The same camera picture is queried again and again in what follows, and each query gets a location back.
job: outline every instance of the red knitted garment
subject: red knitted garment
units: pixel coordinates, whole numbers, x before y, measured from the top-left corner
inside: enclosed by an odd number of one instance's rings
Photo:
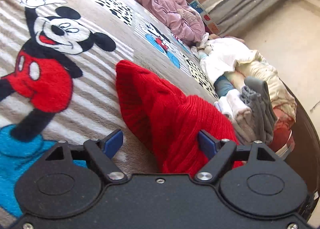
[[[162,173],[194,176],[208,162],[198,147],[201,129],[217,139],[237,141],[228,119],[202,98],[185,96],[170,82],[127,60],[117,64],[116,73],[122,117],[153,152]]]

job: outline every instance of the mickey mouse nose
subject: mickey mouse nose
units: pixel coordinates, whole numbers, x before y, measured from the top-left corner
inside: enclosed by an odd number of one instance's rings
[[[51,30],[52,30],[53,33],[55,33],[58,36],[63,36],[64,35],[64,31],[61,28],[59,28],[59,27],[57,27],[55,25],[51,26]]]

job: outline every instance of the floor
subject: floor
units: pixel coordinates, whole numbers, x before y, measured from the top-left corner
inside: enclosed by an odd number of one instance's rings
[[[277,68],[320,136],[320,9],[287,0],[242,38]],[[309,223],[320,225],[320,203]]]

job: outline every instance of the pink blanket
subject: pink blanket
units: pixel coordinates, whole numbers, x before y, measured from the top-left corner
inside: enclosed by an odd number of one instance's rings
[[[187,45],[201,41],[205,33],[200,14],[185,0],[136,0]]]

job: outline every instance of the black cartoon leg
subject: black cartoon leg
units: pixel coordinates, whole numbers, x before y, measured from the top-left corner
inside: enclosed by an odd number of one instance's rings
[[[54,113],[33,109],[12,131],[11,136],[29,142],[39,135],[53,119]]]
[[[7,79],[0,79],[0,101],[14,93],[15,90]]]

